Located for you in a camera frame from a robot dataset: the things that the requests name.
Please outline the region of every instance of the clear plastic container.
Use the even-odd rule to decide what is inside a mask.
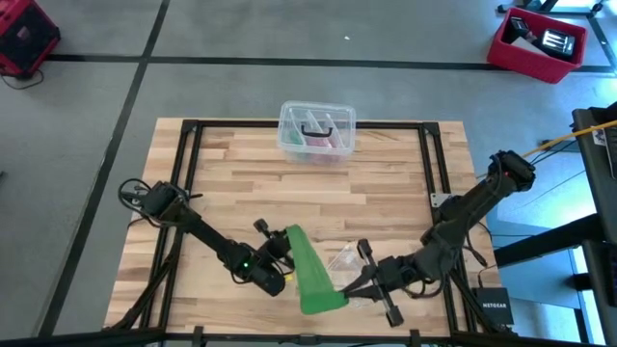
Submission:
[[[336,164],[353,153],[356,110],[351,106],[287,101],[281,107],[279,148],[294,162]]]
[[[358,255],[358,251],[356,251],[357,244],[358,242],[350,242],[345,245],[330,264],[328,264],[328,275],[330,275],[330,280],[335,290],[343,289],[362,274],[362,267],[365,263]],[[372,301],[362,298],[352,298],[349,300],[349,304],[351,307],[363,307],[372,304]]]

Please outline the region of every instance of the red storage box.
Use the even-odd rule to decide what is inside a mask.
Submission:
[[[522,18],[529,26],[529,29],[531,29],[531,32],[538,38],[542,36],[546,29],[554,29],[574,36],[576,43],[572,61],[566,62],[544,56],[504,42],[502,40],[503,32],[511,16]],[[511,8],[508,10],[503,23],[501,23],[495,34],[487,61],[498,67],[511,69],[545,82],[557,83],[568,72],[582,65],[586,41],[587,30],[585,28],[548,18],[541,14]]]
[[[60,40],[33,0],[0,0],[0,75],[30,78]]]

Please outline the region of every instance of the black floor stripe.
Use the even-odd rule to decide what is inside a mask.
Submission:
[[[125,56],[111,54],[50,54],[50,62],[86,62],[86,63],[140,63],[142,56]]]
[[[587,19],[589,20],[589,25],[591,25],[591,29],[594,31],[596,38],[598,38],[598,41],[600,42],[600,46],[604,51],[604,55],[606,55],[606,58],[608,59],[612,72],[617,73],[617,58],[615,57],[615,51],[612,49],[608,39],[604,35],[604,31],[602,30],[600,23],[598,23],[598,19],[593,16],[588,16]]]
[[[123,55],[79,55],[52,54],[48,57],[53,62],[90,62],[90,63],[140,63],[145,58]],[[243,65],[271,67],[376,67],[376,68],[413,68],[434,70],[479,70],[502,71],[484,63],[431,63],[431,62],[396,62],[373,60],[336,60],[336,59],[286,59],[286,58],[232,58],[232,57],[150,57],[148,63],[171,65]],[[583,66],[575,72],[613,73],[613,67]]]
[[[112,134],[112,139],[105,150],[103,162],[98,169],[98,173],[96,174],[96,178],[94,180],[94,185],[88,196],[88,201],[82,211],[79,226],[74,234],[70,251],[68,252],[67,261],[65,262],[62,274],[58,279],[58,283],[53,292],[47,312],[42,319],[39,336],[51,336],[56,328],[62,307],[65,303],[65,299],[67,298],[68,290],[70,289],[70,284],[75,275],[75,271],[77,270],[79,259],[81,258],[84,247],[86,246],[86,241],[88,240],[88,236],[90,234],[94,216],[96,215],[96,210],[103,196],[105,185],[107,184],[107,180],[109,178],[109,173],[111,172],[114,161],[116,160],[116,155],[118,154],[118,149],[120,148],[124,130],[126,129],[133,106],[135,105],[135,100],[137,99],[137,94],[142,85],[142,81],[144,80],[146,69],[148,68],[148,58],[152,54],[152,50],[154,49],[154,45],[158,39],[158,35],[163,25],[163,20],[165,19],[167,9],[169,8],[169,3],[170,0],[162,0],[161,2],[158,15],[156,16],[156,20],[148,37],[148,43],[146,44],[146,48],[144,49],[144,53],[141,57],[142,59],[137,66],[135,76],[133,77],[133,81],[131,82],[131,86],[128,90],[128,95],[122,105],[121,113]]]

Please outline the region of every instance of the gray floor tile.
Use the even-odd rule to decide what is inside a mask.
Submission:
[[[604,9],[598,14],[598,23],[602,27],[608,43],[617,54],[617,4],[606,2]]]
[[[35,327],[135,66],[46,63],[42,70],[45,81],[32,89],[0,84],[2,339]]]
[[[172,1],[154,55],[485,63],[500,2]],[[597,41],[587,50],[606,65]]]
[[[566,23],[574,24],[581,26],[587,30],[587,44],[585,47],[585,57],[583,59],[583,64],[587,66],[608,66],[608,59],[600,46],[600,42],[598,38],[594,34],[594,31],[591,29],[591,25],[589,24],[589,20],[585,17],[575,16],[575,17],[564,17],[557,16],[554,19],[564,21]]]
[[[528,192],[499,204],[502,221],[559,227],[596,212],[580,153],[558,153],[536,166]]]
[[[54,53],[141,55],[160,0],[39,0],[60,28]]]
[[[580,342],[572,309],[511,300],[514,332],[520,336]]]
[[[295,99],[350,104],[363,120],[463,120],[482,172],[500,148],[524,151],[570,131],[572,109],[607,104],[615,83],[581,74],[553,86],[509,72],[151,65],[58,333],[95,331],[103,322],[129,220],[116,189],[141,176],[159,117],[277,118]]]
[[[495,240],[496,244],[501,246],[520,239],[503,237]],[[512,298],[580,308],[577,293],[566,285],[566,279],[574,273],[570,264],[568,251],[562,251],[500,268],[499,275],[501,283],[508,288]]]

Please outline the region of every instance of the yellow cable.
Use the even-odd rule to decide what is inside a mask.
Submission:
[[[604,128],[607,128],[609,126],[614,126],[614,125],[617,125],[617,120],[613,120],[613,121],[610,121],[610,122],[606,122],[604,124],[592,126],[592,127],[586,128],[584,130],[579,130],[579,131],[574,132],[572,134],[564,135],[562,137],[559,137],[559,138],[556,138],[556,139],[554,139],[552,141],[549,141],[549,142],[547,142],[547,143],[545,143],[545,144],[543,144],[543,145],[541,145],[541,146],[539,146],[539,147],[537,147],[537,148],[535,148],[535,149],[533,149],[533,150],[523,154],[523,158],[526,158],[529,155],[531,155],[533,153],[537,153],[537,152],[539,152],[541,150],[544,150],[544,149],[546,149],[548,147],[553,147],[553,146],[559,144],[560,142],[562,142],[564,140],[567,140],[567,139],[570,139],[570,138],[573,138],[575,136],[585,135],[585,134],[588,134],[588,133],[590,133],[590,132],[592,132],[594,130],[600,130],[600,129],[604,129]]]

